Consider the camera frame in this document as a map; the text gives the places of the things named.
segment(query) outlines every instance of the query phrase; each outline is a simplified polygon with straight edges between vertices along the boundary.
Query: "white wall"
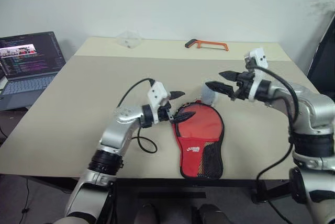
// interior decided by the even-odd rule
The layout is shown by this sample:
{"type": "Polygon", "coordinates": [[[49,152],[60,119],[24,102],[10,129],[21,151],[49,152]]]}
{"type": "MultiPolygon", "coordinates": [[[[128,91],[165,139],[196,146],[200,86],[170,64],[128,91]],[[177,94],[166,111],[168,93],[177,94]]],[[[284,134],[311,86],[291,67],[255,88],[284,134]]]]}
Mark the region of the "white wall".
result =
{"type": "Polygon", "coordinates": [[[127,29],[148,39],[276,41],[306,71],[334,1],[0,0],[0,37],[53,30],[67,58],[89,36],[127,29]]]}

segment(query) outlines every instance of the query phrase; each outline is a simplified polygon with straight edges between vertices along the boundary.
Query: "person's foot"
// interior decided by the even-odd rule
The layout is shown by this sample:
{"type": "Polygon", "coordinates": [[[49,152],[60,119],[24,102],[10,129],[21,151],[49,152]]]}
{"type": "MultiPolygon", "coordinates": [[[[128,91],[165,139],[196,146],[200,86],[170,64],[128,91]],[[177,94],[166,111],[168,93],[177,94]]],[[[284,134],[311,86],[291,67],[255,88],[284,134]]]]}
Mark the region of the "person's foot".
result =
{"type": "Polygon", "coordinates": [[[199,214],[203,224],[232,224],[228,217],[214,205],[203,204],[199,214]]]}
{"type": "Polygon", "coordinates": [[[137,212],[134,224],[159,224],[158,210],[152,204],[143,205],[137,212]]]}

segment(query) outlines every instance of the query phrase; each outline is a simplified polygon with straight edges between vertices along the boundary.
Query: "robotic arm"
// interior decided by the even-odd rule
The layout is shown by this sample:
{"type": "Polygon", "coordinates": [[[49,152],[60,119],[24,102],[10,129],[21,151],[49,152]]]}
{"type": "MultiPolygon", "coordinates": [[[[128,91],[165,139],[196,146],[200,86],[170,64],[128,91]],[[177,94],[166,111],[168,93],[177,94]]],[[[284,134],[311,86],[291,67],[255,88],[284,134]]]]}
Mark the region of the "robotic arm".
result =
{"type": "Polygon", "coordinates": [[[263,49],[249,52],[244,59],[248,71],[220,73],[225,79],[237,83],[237,91],[217,81],[206,85],[215,92],[228,95],[231,100],[259,100],[289,117],[289,142],[295,147],[292,155],[298,166],[289,172],[292,197],[307,205],[314,223],[335,223],[335,103],[325,95],[291,84],[297,98],[297,106],[294,106],[295,101],[287,87],[281,82],[263,79],[264,69],[267,71],[263,49]]]}
{"type": "Polygon", "coordinates": [[[194,113],[179,117],[170,113],[169,100],[183,96],[183,92],[168,92],[162,83],[150,80],[149,104],[137,107],[117,107],[114,119],[104,131],[87,170],[79,179],[65,209],[65,218],[55,224],[105,224],[115,214],[115,180],[123,167],[133,133],[162,121],[183,122],[194,113]]]}

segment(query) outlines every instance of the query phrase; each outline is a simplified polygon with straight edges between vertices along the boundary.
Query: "dark floor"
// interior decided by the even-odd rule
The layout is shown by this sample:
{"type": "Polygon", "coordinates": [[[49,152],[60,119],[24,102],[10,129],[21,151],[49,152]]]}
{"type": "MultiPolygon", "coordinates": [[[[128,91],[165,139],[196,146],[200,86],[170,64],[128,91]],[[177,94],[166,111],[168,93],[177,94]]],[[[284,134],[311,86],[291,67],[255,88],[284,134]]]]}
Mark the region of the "dark floor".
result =
{"type": "MultiPolygon", "coordinates": [[[[30,211],[22,223],[44,224],[63,216],[69,194],[49,186],[29,181],[30,211]]],[[[26,179],[3,175],[0,177],[0,224],[15,224],[21,219],[21,210],[27,196],[26,179]]],[[[285,223],[268,204],[255,205],[249,192],[243,188],[133,188],[119,187],[118,217],[120,224],[133,223],[139,207],[146,203],[157,206],[162,223],[191,223],[191,206],[204,203],[217,205],[235,224],[240,223],[285,223]],[[198,199],[147,199],[138,198],[139,192],[205,192],[206,198],[198,199]]],[[[278,209],[294,224],[312,223],[305,206],[295,203],[290,197],[274,202],[278,209]]]]}

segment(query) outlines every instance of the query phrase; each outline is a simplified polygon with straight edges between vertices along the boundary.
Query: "laptop screen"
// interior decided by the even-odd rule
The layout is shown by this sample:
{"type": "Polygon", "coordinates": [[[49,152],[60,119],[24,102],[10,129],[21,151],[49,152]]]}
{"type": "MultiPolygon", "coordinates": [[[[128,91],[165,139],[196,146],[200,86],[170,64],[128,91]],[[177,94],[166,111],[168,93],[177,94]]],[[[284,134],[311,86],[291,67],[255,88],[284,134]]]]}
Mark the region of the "laptop screen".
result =
{"type": "Polygon", "coordinates": [[[53,32],[0,38],[0,65],[11,79],[57,73],[65,59],[53,32]]]}

